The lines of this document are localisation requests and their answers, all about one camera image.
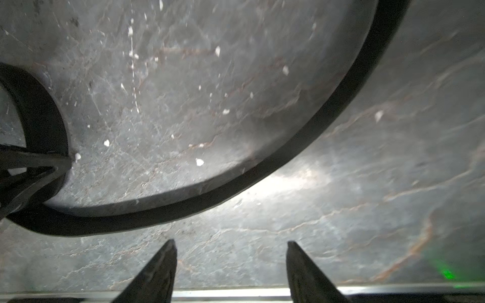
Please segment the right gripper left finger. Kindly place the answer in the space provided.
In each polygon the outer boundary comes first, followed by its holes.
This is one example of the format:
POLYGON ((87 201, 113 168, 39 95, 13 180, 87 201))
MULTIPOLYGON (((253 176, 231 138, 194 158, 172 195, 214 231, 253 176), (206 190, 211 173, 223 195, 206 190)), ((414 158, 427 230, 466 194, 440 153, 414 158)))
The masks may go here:
POLYGON ((169 239, 112 302, 171 302, 177 264, 176 243, 169 239))

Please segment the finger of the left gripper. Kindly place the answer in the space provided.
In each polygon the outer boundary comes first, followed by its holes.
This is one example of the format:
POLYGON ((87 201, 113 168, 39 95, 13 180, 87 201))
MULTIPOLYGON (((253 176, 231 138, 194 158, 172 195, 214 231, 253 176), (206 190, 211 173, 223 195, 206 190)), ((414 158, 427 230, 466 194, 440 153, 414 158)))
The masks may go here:
POLYGON ((32 197, 71 169, 69 156, 1 145, 1 218, 29 207, 32 197))

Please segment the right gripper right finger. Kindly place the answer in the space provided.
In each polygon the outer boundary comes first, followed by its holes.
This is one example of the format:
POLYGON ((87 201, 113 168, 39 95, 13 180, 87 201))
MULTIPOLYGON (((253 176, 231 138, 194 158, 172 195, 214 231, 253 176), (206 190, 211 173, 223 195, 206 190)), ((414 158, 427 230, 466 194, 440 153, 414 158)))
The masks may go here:
POLYGON ((287 243, 286 271, 293 302, 350 302, 295 241, 287 243))

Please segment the curled black belt with buckle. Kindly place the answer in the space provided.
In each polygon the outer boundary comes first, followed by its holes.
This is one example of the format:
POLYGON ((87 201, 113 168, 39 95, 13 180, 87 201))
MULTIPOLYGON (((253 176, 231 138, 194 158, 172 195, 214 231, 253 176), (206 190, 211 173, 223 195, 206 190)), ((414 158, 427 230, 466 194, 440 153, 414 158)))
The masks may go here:
POLYGON ((13 223, 48 236, 82 237, 171 223, 216 207, 252 187, 312 144, 342 113, 371 75, 407 11, 409 1, 379 1, 362 48, 319 111, 284 145, 258 165, 207 193, 170 205, 106 217, 79 217, 43 204, 7 215, 13 223))

